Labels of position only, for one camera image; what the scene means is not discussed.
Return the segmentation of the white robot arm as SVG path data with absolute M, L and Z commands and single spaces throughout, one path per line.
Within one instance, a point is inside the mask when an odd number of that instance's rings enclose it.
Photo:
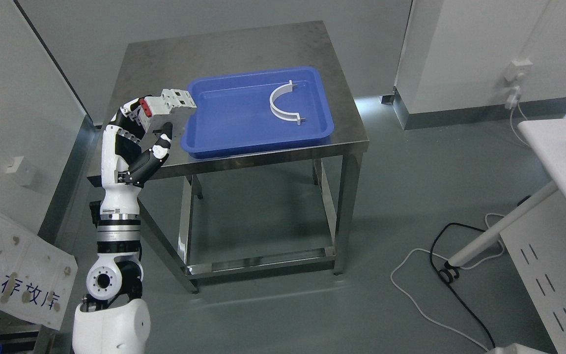
M 74 314 L 76 354 L 144 353 L 151 319 L 143 300 L 140 226 L 137 214 L 103 214 L 96 220 L 97 260 Z

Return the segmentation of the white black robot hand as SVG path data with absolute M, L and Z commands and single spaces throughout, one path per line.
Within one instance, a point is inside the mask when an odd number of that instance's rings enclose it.
M 154 118 L 148 99 L 133 99 L 120 107 L 102 134 L 101 185 L 104 198 L 101 221 L 139 218 L 139 194 L 144 184 L 169 157 L 173 124 L 165 122 L 149 148 L 140 143 Z

